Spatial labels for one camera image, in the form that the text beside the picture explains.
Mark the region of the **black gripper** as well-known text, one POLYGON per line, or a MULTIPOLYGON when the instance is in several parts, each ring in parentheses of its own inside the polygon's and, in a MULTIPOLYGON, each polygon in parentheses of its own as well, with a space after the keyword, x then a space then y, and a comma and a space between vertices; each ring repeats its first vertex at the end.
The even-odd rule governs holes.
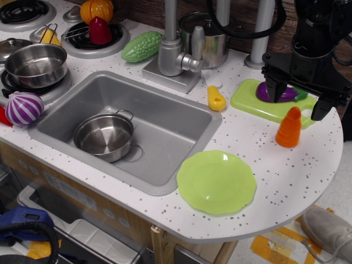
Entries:
POLYGON ((332 55, 309 58, 292 53, 265 53, 262 74, 269 99, 277 103, 288 85, 318 96, 312 120, 322 120, 333 106, 346 106, 351 98, 351 81, 333 65, 332 55))

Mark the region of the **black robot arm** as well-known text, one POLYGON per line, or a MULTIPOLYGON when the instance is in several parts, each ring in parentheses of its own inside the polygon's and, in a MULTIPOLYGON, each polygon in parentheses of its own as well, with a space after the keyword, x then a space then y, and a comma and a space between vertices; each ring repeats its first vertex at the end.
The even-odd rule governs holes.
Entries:
POLYGON ((264 54, 262 73, 272 102, 288 85, 318 96, 311 119, 319 121, 351 97, 351 82, 333 65, 336 45, 351 33, 351 1, 295 1, 295 9, 292 52, 264 54))

